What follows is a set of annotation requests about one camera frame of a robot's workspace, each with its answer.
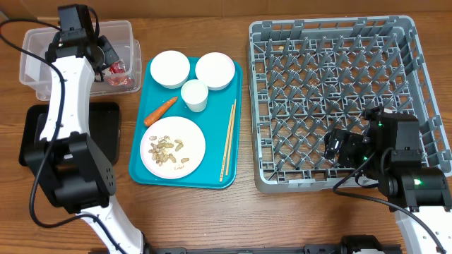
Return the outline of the red snack wrapper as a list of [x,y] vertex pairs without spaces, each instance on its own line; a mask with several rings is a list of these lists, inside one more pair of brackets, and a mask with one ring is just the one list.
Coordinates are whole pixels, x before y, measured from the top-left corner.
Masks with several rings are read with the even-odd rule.
[[126,65],[122,59],[106,68],[103,71],[103,75],[111,86],[130,86],[134,84],[134,79],[126,74]]

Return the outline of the white bowl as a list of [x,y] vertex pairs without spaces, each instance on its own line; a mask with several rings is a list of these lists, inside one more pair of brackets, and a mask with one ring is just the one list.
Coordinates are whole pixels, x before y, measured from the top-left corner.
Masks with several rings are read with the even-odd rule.
[[181,87],[189,77],[191,65],[183,53],[168,50],[160,52],[150,64],[154,81],[168,89]]

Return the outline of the white cup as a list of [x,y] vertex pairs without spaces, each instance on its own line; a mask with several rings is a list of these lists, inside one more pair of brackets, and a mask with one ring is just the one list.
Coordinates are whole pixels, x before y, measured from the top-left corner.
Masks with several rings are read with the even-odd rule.
[[209,89],[203,81],[193,79],[182,85],[181,96],[190,110],[201,112],[206,108],[208,91]]

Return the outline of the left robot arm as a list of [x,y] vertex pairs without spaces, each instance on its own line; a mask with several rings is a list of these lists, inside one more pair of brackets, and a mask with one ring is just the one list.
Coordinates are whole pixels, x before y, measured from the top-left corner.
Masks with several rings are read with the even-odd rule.
[[110,253],[151,253],[143,233],[125,215],[116,196],[110,161],[90,137],[89,101],[105,51],[94,32],[63,29],[55,34],[44,62],[52,70],[49,111],[38,144],[25,153],[35,175],[29,210],[37,225],[35,191],[71,216],[85,221]]

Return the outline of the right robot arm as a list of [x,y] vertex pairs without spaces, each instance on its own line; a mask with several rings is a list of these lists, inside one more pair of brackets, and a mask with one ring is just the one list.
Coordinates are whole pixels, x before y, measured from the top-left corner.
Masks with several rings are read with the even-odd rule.
[[409,253],[451,252],[451,192],[437,167],[422,165],[420,123],[411,114],[384,107],[365,109],[362,134],[334,128],[325,136],[326,159],[337,159],[349,175],[373,180],[389,207]]

